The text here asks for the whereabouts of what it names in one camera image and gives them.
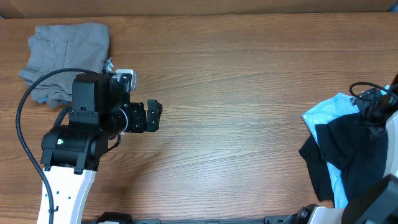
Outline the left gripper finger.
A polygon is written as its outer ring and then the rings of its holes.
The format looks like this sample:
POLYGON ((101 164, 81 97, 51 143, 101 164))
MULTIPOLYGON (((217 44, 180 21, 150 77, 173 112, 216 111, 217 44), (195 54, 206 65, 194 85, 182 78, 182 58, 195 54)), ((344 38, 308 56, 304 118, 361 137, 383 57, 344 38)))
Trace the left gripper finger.
POLYGON ((160 111, 148 110, 147 111, 147 132, 156 132, 159 129, 160 111))
POLYGON ((161 103, 159 103, 157 100, 147 100, 147 105, 148 105, 148 110, 147 110, 147 115, 148 116, 156 116, 157 118, 161 117, 162 111, 163 111, 163 106, 161 103))

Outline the black t-shirt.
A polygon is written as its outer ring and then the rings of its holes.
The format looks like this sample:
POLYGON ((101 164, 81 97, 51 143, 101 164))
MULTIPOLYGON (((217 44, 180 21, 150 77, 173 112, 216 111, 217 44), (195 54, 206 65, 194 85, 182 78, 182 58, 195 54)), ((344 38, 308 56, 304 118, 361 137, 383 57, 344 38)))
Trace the black t-shirt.
POLYGON ((307 163, 313 189, 320 201, 336 207, 365 193, 382 178, 386 166, 387 132, 371 136, 359 114, 347 114, 327 124, 316 124, 299 150, 307 163))

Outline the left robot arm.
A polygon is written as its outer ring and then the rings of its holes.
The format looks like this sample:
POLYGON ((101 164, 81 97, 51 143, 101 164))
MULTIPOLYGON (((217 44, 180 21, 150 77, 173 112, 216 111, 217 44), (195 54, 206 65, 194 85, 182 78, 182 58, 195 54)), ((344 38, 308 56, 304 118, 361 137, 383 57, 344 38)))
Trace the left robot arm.
POLYGON ((132 103, 134 70, 81 73, 72 85, 72 107, 60 113, 42 139, 41 164, 52 189, 54 223, 81 223, 88 192, 108 142, 124 133, 155 132, 162 105, 132 103))

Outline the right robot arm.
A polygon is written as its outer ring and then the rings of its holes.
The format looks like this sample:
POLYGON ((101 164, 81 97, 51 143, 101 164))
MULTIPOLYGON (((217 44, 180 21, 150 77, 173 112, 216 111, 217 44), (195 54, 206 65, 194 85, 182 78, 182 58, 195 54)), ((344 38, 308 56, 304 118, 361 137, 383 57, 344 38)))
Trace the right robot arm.
POLYGON ((299 153, 319 201, 286 223, 397 222, 397 82, 366 83, 360 94, 339 93, 302 115, 310 131, 299 153))

